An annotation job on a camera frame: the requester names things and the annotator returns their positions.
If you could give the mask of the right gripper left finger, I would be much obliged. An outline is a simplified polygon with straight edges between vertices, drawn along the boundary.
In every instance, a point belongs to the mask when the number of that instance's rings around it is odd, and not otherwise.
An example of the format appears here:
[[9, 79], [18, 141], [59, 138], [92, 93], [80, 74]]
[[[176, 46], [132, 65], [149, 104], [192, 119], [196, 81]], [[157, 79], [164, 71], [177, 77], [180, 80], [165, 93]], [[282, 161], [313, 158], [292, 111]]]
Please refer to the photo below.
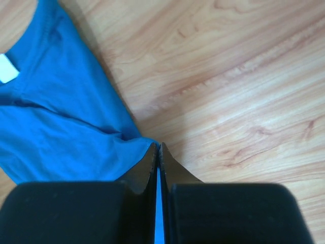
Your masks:
[[1, 207], [1, 243], [153, 243], [157, 147], [115, 181], [29, 182]]

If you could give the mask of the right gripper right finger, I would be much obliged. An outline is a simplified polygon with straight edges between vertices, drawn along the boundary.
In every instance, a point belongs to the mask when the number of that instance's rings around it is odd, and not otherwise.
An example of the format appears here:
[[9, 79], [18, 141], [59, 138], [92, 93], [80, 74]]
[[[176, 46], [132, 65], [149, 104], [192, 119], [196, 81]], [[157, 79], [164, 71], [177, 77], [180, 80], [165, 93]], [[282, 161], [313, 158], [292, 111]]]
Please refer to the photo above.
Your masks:
[[166, 243], [313, 243], [293, 194], [270, 183], [204, 183], [159, 149]]

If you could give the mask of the blue t shirt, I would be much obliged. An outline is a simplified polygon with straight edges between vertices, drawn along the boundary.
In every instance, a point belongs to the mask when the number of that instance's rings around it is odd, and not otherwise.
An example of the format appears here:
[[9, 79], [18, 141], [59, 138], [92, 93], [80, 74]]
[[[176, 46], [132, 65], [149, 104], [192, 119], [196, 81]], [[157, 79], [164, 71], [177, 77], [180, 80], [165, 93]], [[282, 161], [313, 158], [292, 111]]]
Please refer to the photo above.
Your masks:
[[[115, 181], [150, 145], [57, 1], [1, 54], [1, 168], [16, 183]], [[157, 172], [154, 242], [164, 243]]]

